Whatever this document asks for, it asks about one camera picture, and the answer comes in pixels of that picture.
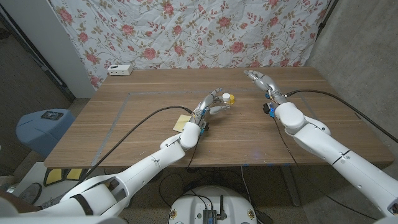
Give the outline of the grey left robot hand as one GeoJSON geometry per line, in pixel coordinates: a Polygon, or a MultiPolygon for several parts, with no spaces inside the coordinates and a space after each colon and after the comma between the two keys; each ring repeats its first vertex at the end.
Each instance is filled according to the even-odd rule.
{"type": "Polygon", "coordinates": [[[210,94],[204,97],[198,106],[193,110],[192,117],[189,122],[194,123],[198,126],[202,125],[208,114],[214,115],[221,111],[230,109],[230,105],[223,100],[221,95],[218,95],[222,91],[222,88],[213,90],[210,94]]]}

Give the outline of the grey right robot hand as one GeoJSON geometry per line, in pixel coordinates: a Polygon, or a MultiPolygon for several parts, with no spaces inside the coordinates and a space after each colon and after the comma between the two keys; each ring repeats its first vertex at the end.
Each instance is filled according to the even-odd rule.
{"type": "Polygon", "coordinates": [[[270,76],[254,70],[245,70],[244,73],[252,80],[253,84],[266,93],[266,98],[279,105],[287,102],[286,96],[270,76]]]}

